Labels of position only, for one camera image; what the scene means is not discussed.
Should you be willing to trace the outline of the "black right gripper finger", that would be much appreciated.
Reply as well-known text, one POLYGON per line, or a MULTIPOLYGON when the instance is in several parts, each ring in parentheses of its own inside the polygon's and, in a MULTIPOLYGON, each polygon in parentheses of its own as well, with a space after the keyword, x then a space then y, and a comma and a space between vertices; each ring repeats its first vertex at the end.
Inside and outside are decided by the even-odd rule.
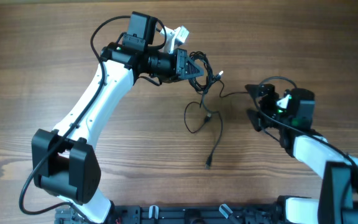
POLYGON ((260 87, 258 85, 247 84, 247 85, 245 85, 245 89, 247 90, 249 96, 253 100, 256 100, 257 98, 259 98, 260 96, 263 95, 262 90, 260 89, 260 87))
POLYGON ((247 116, 253 126, 253 128, 257 131, 260 132, 263 128, 263 124, 262 124, 262 119, 259 115, 258 111, 252 110, 252 109, 248 109, 246 111, 247 116))

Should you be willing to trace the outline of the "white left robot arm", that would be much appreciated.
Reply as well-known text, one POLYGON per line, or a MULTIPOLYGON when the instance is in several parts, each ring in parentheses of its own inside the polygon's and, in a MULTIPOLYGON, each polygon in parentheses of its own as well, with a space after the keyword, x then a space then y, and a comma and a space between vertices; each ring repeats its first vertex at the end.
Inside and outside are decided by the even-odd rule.
POLYGON ((70 206, 85 222, 109 223, 114 204, 99 190, 101 169, 95 149, 120 100, 140 78, 154 85, 200 77, 202 68, 181 46, 188 29, 170 29, 139 12, 115 42, 96 52, 98 69, 73 109, 51 131, 31 142, 33 169, 28 184, 70 206))

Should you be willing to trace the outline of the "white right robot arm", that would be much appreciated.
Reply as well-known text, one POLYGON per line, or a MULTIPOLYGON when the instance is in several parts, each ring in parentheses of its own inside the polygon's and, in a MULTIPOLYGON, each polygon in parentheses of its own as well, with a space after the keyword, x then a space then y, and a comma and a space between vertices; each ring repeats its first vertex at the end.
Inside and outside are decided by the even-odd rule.
POLYGON ((314 93, 293 88, 280 96, 272 84, 245 88, 258 107, 247 110, 254 129, 277 129, 286 153, 322 179, 318 199, 280 196, 270 222, 358 223, 358 158, 336 149, 312 129, 314 93))

